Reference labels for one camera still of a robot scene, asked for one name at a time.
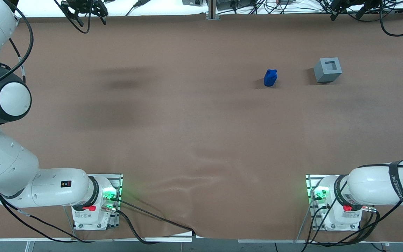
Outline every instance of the cable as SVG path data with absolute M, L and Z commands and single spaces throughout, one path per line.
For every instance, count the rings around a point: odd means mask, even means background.
M 289 2 L 290 0 L 287 0 L 287 2 L 286 2 L 286 5 L 284 6 L 284 8 L 283 8 L 283 11 L 281 11 L 281 14 L 284 14 L 284 11 L 285 11 L 285 9 L 287 8 L 287 5 L 288 5 L 288 2 Z
M 352 234 L 346 236 L 345 238 L 343 238 L 341 241 L 339 241 L 339 242 L 337 242 L 337 243 L 327 243 L 327 244 L 343 243 L 344 240 L 346 240 L 346 239 L 348 239 L 348 238 L 354 236 L 354 235 L 357 234 L 357 233 L 362 232 L 363 230 L 365 230 L 365 229 L 367 229 L 367 228 L 371 228 L 371 230 L 374 230 L 375 226 L 376 226 L 379 222 L 381 222 L 382 220 L 384 220 L 386 217 L 388 217 L 394 210 L 396 210 L 396 209 L 401 205 L 401 203 L 402 203 L 402 201 L 399 201 L 392 209 L 390 209 L 390 210 L 389 210 L 385 215 L 383 215 L 382 217 L 379 217 L 379 216 L 380 216 L 379 212 L 376 212 L 376 220 L 375 220 L 373 223 L 371 223 L 370 225 L 364 226 L 364 227 L 361 228 L 360 230 L 355 231 L 354 233 L 352 233 Z
M 347 185 L 347 180 L 346 180 L 346 182 L 344 182 L 344 184 L 343 184 L 342 188 L 340 189 L 340 191 L 338 192 L 338 194 L 340 194 L 343 191 L 343 189 L 346 185 Z M 323 225 L 324 221 L 326 220 L 326 216 L 329 214 L 329 212 L 331 211 L 331 209 L 334 206 L 334 204 L 336 203 L 336 201 L 337 201 L 337 197 L 335 197 L 335 199 L 332 201 L 329 209 L 327 210 L 326 214 L 324 215 L 323 219 L 321 220 L 320 225 L 319 225 L 320 227 Z M 315 237 L 317 236 L 319 231 L 320 231 L 320 229 L 317 228 L 315 235 L 312 237 L 312 241 L 315 240 Z
M 29 57 L 30 52 L 32 51 L 32 47 L 34 46 L 34 33 L 32 32 L 32 27 L 29 24 L 29 21 L 27 21 L 26 16 L 24 16 L 24 14 L 20 11 L 20 9 L 15 6 L 13 3 L 11 3 L 8 0 L 3 0 L 9 7 L 14 8 L 23 18 L 24 22 L 26 22 L 27 25 L 27 29 L 29 30 L 29 36 L 30 36 L 30 40 L 29 40 L 29 47 L 27 48 L 26 54 L 24 54 L 24 57 L 11 69 L 9 70 L 7 73 L 3 74 L 0 77 L 0 81 L 3 80 L 4 78 L 8 77 L 9 75 L 11 75 L 13 72 L 15 72 L 27 59 L 27 57 Z
M 387 34 L 387 35 L 389 35 L 389 36 L 391 36 L 391 37 L 403 37 L 403 34 L 392 34 L 392 33 L 388 32 L 388 31 L 385 29 L 385 27 L 384 27 L 384 25 L 383 25 L 383 18 L 382 18 L 383 5 L 384 5 L 384 0 L 381 0 L 381 3 L 380 3 L 380 12 L 379 12 L 379 19 L 380 19 L 380 27 L 382 28 L 382 31 L 383 31 L 385 34 Z
M 66 214 L 66 218 L 68 219 L 69 228 L 71 229 L 71 234 L 73 235 L 73 234 L 74 234 L 74 227 L 72 226 L 71 218 L 69 218 L 69 214 L 68 214 L 68 212 L 66 211 L 66 207 L 65 207 L 65 206 L 63 206 L 63 211 L 64 211 L 64 213 Z
M 18 60 L 21 60 L 21 54 L 18 51 L 18 48 L 16 48 L 15 43 L 13 42 L 12 38 L 9 38 L 8 41 L 10 41 L 13 49 L 15 50 L 16 55 L 18 56 Z M 21 65 L 21 74 L 23 75 L 23 82 L 26 83 L 26 73 L 24 72 L 24 66 Z
M 384 167 L 390 167 L 389 164 L 365 164 L 364 166 L 359 166 L 357 168 L 363 168 L 363 167 L 371 167 L 371 166 L 384 166 Z
M 278 0 L 278 2 L 276 3 L 276 6 L 272 8 L 272 10 L 270 10 L 270 12 L 268 14 L 271 14 L 273 11 L 276 10 L 276 8 L 278 8 L 278 6 L 281 6 L 281 0 Z
M 127 217 L 127 215 L 125 215 L 125 213 L 123 213 L 120 210 L 116 211 L 117 213 L 119 213 L 124 219 L 125 221 L 128 223 L 128 226 L 130 227 L 130 230 L 132 231 L 133 235 L 136 237 L 136 239 L 138 239 L 142 244 L 146 244 L 146 245 L 152 245 L 152 244 L 157 244 L 159 242 L 148 242 L 148 241 L 144 241 L 136 232 L 135 228 L 133 227 L 132 222 L 130 221 L 130 219 Z
M 7 206 L 5 199 L 1 196 L 1 194 L 0 194 L 0 201 L 1 201 L 2 205 L 3 205 L 3 207 L 6 208 L 6 210 L 7 210 L 13 217 L 15 217 L 19 222 L 21 222 L 23 225 L 27 226 L 28 228 L 32 229 L 33 231 L 39 233 L 40 235 L 42 235 L 42 236 L 48 238 L 49 240 L 55 241 L 55 242 L 61 242 L 61 243 L 73 243 L 73 242 L 76 242 L 76 241 L 62 241 L 62 240 L 57 240 L 57 239 L 54 239 L 54 238 L 51 238 L 51 237 L 47 236 L 45 233 L 42 233 L 42 232 L 39 231 L 38 229 L 36 229 L 36 228 L 32 227 L 31 225 L 27 224 L 26 222 L 24 222 L 24 220 L 21 220 L 14 212 L 12 212 L 12 210 L 10 210 L 10 208 Z
M 383 16 L 382 18 L 386 17 L 388 14 L 390 14 L 392 12 L 392 10 L 390 10 L 389 12 L 386 12 L 385 16 Z M 353 19 L 359 21 L 359 22 L 375 22 L 375 21 L 379 21 L 380 18 L 378 19 L 374 19 L 374 20 L 361 20 L 361 19 L 357 19 L 355 16 L 352 16 L 350 13 L 348 13 L 348 11 L 346 11 L 346 14 L 350 17 L 352 17 Z
M 242 8 L 245 8 L 245 7 L 250 7 L 250 6 L 252 6 L 252 5 L 245 5 L 243 7 L 239 7 L 239 8 L 235 8 L 235 9 L 231 9 L 231 10 L 227 10 L 227 11 L 222 11 L 222 12 L 219 12 L 217 14 L 223 14 L 223 13 L 227 13 L 227 12 L 230 12 L 230 11 L 237 11 L 239 9 L 242 9 Z
M 176 222 L 173 222 L 172 220 L 165 219 L 165 218 L 163 218 L 163 217 L 161 217 L 161 216 L 158 216 L 158 215 L 153 214 L 153 213 L 151 213 L 151 212 L 149 212 L 149 211 L 147 211 L 147 210 L 144 210 L 144 209 L 142 209 L 141 207 L 137 207 L 137 206 L 135 206 L 135 205 L 133 205 L 133 204 L 130 204 L 130 203 L 126 202 L 126 201 L 122 201 L 121 199 L 118 199 L 118 198 L 111 198 L 110 200 L 111 200 L 111 201 L 118 201 L 118 202 L 124 203 L 124 204 L 126 204 L 126 205 L 128 205 L 128 206 L 130 206 L 130 207 L 133 207 L 133 208 L 135 208 L 135 209 L 141 211 L 141 212 L 145 212 L 146 214 L 149 214 L 149 215 L 151 215 L 151 216 L 153 216 L 153 217 L 155 217 L 155 218 L 157 218 L 157 219 L 159 219 L 159 220 L 161 220 L 161 221 L 163 221 L 163 222 L 167 222 L 167 223 L 170 223 L 170 224 L 172 224 L 172 225 L 175 225 L 175 226 L 177 226 L 177 227 L 179 227 L 179 228 L 183 228 L 183 229 L 186 229 L 186 230 L 189 230 L 189 231 L 194 232 L 194 230 L 193 230 L 192 228 L 189 228 L 189 227 L 180 225 L 180 224 L 178 224 L 178 223 L 176 223 Z
M 380 252 L 387 252 L 386 250 L 379 249 L 378 247 L 376 247 L 376 246 L 374 245 L 374 243 L 371 243 L 371 246 L 373 246 L 375 249 L 379 250 Z
M 315 243 L 315 244 L 322 245 L 324 247 L 346 246 L 346 245 L 357 244 L 357 243 L 365 240 L 374 231 L 374 229 L 376 228 L 377 223 L 379 223 L 379 221 L 380 221 L 380 213 L 376 212 L 376 220 L 373 223 L 371 223 L 370 225 L 366 225 L 365 227 L 361 228 L 360 230 L 355 231 L 354 233 L 350 234 L 349 236 L 346 236 L 345 238 L 341 239 L 340 241 L 338 241 L 336 243 L 321 243 L 320 242 L 320 243 Z M 366 228 L 369 228 L 369 227 L 370 227 L 370 229 L 363 236 L 360 236 L 361 233 Z M 357 233 L 359 233 L 359 235 L 356 238 L 352 239 L 351 241 L 344 242 L 346 239 L 354 236 Z
M 77 242 L 77 241 L 82 242 L 82 243 L 92 243 L 92 241 L 84 241 L 84 240 L 78 238 L 77 236 L 74 236 L 73 234 L 68 233 L 68 232 L 64 231 L 63 229 L 61 229 L 61 228 L 59 228 L 59 227 L 57 227 L 57 226 L 55 226 L 55 225 L 52 225 L 52 224 L 50 224 L 50 223 L 48 223 L 48 222 L 45 222 L 44 220 L 42 220 L 42 219 L 40 219 L 40 218 L 38 218 L 38 217 L 36 217 L 36 216 L 34 216 L 34 215 L 28 214 L 27 212 L 24 212 L 24 211 L 22 211 L 22 210 L 19 210 L 18 208 L 14 207 L 12 204 L 10 204 L 9 202 L 7 202 L 6 199 L 3 198 L 3 196 L 1 195 L 1 193 L 0 193 L 0 201 L 1 201 L 1 203 L 3 204 L 3 206 L 6 208 L 6 210 L 8 210 L 8 211 L 10 212 L 10 214 L 11 214 L 13 217 L 15 217 L 17 220 L 19 220 L 22 224 L 24 224 L 24 225 L 27 226 L 28 228 L 32 229 L 33 231 L 35 231 L 35 232 L 41 234 L 42 236 L 44 236 L 44 237 L 46 237 L 46 238 L 48 238 L 48 239 L 50 239 L 50 240 L 52 240 L 52 241 L 64 242 L 64 243 Z M 15 210 L 15 211 L 17 211 L 17 212 L 20 212 L 21 214 L 26 215 L 27 217 L 31 217 L 31 218 L 33 218 L 33 219 L 35 219 L 35 220 L 38 220 L 39 222 L 41 222 L 41 223 L 43 223 L 43 224 L 45 224 L 45 225 L 48 225 L 48 226 L 50 226 L 50 227 L 52 227 L 52 228 L 55 228 L 55 229 L 57 229 L 58 231 L 61 231 L 62 233 L 65 233 L 65 234 L 71 236 L 72 238 L 76 239 L 77 241 L 62 241 L 62 240 L 53 239 L 53 238 L 47 236 L 46 234 L 42 233 L 42 232 L 39 231 L 38 229 L 36 229 L 36 228 L 32 227 L 31 225 L 27 224 L 27 223 L 24 222 L 23 220 L 21 220 L 21 219 L 20 219 L 14 212 L 12 212 L 12 210 L 10 210 L 10 208 L 8 208 L 8 207 L 12 208 L 13 210 Z
M 132 8 L 127 12 L 127 14 L 125 14 L 125 16 L 128 16 L 130 14 L 130 12 L 132 12 L 132 10 L 135 8 L 135 6 L 133 5 Z
M 313 222 L 314 222 L 315 218 L 317 217 L 317 213 L 320 212 L 320 210 L 323 210 L 323 209 L 326 209 L 326 206 L 321 207 L 321 208 L 318 208 L 318 209 L 315 211 L 315 213 L 313 214 L 312 222 L 310 222 L 309 234 L 307 235 L 307 239 L 306 239 L 306 242 L 305 242 L 305 244 L 304 244 L 304 248 L 301 250 L 301 252 L 304 252 L 304 250 L 306 250 L 306 248 L 307 248 L 307 245 L 309 245 L 309 239 L 310 239 L 310 234 L 312 233 Z
M 56 2 L 57 6 L 63 11 L 63 9 L 61 8 L 60 4 L 57 2 L 57 0 L 54 0 L 54 2 Z M 93 10 L 93 0 L 91 0 L 91 5 L 90 5 L 90 14 L 88 15 L 88 27 L 86 28 L 86 31 L 81 30 L 79 27 L 77 27 L 76 24 L 74 24 L 74 22 L 71 20 L 71 18 L 68 16 L 68 14 L 63 11 L 64 15 L 66 16 L 66 18 L 68 19 L 68 21 L 72 24 L 72 26 L 74 26 L 74 28 L 76 28 L 79 32 L 83 33 L 83 34 L 87 34 L 88 32 L 90 32 L 90 23 L 91 23 L 91 11 Z
M 372 212 L 371 213 L 371 215 L 370 215 L 370 217 L 369 217 L 369 219 L 368 219 L 368 221 L 365 223 L 365 225 L 363 225 L 363 226 L 367 226 L 370 222 L 371 222 L 371 220 L 373 219 L 373 217 L 374 217 L 374 213 Z M 360 239 L 360 237 L 363 235 L 363 232 L 360 232 L 355 238 L 354 238 L 354 240 L 357 240 L 357 239 Z
M 252 15 L 254 13 L 257 14 L 257 10 L 260 8 L 260 6 L 264 3 L 265 0 L 261 0 L 260 2 L 256 2 L 255 0 L 252 0 L 250 5 L 253 6 L 253 9 L 248 13 L 248 15 Z

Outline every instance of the brown cloth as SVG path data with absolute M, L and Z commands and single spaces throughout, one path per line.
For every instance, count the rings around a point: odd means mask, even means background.
M 402 33 L 403 15 L 385 25 Z M 2 126 L 5 133 L 41 168 L 124 174 L 125 200 L 199 236 L 294 239 L 308 205 L 305 174 L 403 159 L 403 38 L 377 22 L 196 15 L 120 17 L 106 26 L 94 19 L 88 35 L 64 19 L 32 19 L 32 27 L 32 109 Z M 26 49 L 24 24 L 13 40 Z M 322 57 L 338 57 L 343 70 L 328 85 L 313 76 Z M 10 45 L 0 61 L 16 63 Z M 273 88 L 263 85 L 267 69 L 278 70 Z M 25 210 L 69 230 L 61 206 Z M 141 236 L 184 232 L 123 210 Z M 79 235 L 132 237 L 120 222 Z M 23 237 L 39 235 L 0 206 L 0 238 Z M 403 241 L 403 207 L 368 240 Z

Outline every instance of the gray box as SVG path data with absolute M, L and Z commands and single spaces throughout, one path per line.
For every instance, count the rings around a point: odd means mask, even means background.
M 313 71 L 317 82 L 332 82 L 342 73 L 338 58 L 321 58 Z
M 204 0 L 183 0 L 183 5 L 202 6 Z

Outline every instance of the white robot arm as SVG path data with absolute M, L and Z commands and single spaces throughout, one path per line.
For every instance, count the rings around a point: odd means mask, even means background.
M 355 231 L 362 209 L 372 205 L 403 205 L 403 161 L 371 164 L 353 169 L 349 175 L 327 176 L 312 190 L 328 231 Z
M 16 21 L 0 0 L 0 49 Z M 8 71 L 0 63 L 0 77 Z M 31 94 L 21 78 L 12 73 L 0 81 L 0 124 L 23 118 L 30 107 Z M 104 230 L 110 216 L 104 206 L 113 206 L 109 199 L 116 190 L 105 177 L 91 177 L 81 169 L 39 169 L 37 157 L 0 129 L 0 194 L 17 208 L 70 205 L 79 229 Z

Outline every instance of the metal frame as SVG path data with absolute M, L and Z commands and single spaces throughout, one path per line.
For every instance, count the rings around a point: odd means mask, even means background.
M 206 14 L 206 19 L 208 20 L 219 20 L 219 15 L 216 14 L 216 4 L 217 0 L 209 0 L 208 2 L 208 13 Z

